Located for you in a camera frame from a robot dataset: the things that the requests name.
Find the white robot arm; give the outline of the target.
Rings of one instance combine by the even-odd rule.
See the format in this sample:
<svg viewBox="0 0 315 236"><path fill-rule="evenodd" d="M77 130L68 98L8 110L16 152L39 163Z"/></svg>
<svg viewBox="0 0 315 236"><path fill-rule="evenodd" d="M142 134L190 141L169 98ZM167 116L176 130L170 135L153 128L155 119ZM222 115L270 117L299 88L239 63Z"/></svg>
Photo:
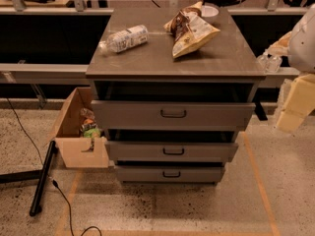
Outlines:
<svg viewBox="0 0 315 236"><path fill-rule="evenodd" d="M289 93L276 127L294 132L315 110L315 5L312 4L293 29L274 42L268 53L286 56L300 75L290 84Z"/></svg>

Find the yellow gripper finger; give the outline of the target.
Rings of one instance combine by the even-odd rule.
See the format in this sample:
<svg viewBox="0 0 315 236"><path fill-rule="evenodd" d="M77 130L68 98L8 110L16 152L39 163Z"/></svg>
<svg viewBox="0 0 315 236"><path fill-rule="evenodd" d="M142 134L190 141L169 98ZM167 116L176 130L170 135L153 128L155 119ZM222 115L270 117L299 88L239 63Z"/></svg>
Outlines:
<svg viewBox="0 0 315 236"><path fill-rule="evenodd" d="M269 46L268 53L273 56L287 56L290 37L291 32L289 31Z"/></svg>
<svg viewBox="0 0 315 236"><path fill-rule="evenodd" d="M294 79L283 104L276 127L293 133L315 110L315 75L306 74Z"/></svg>

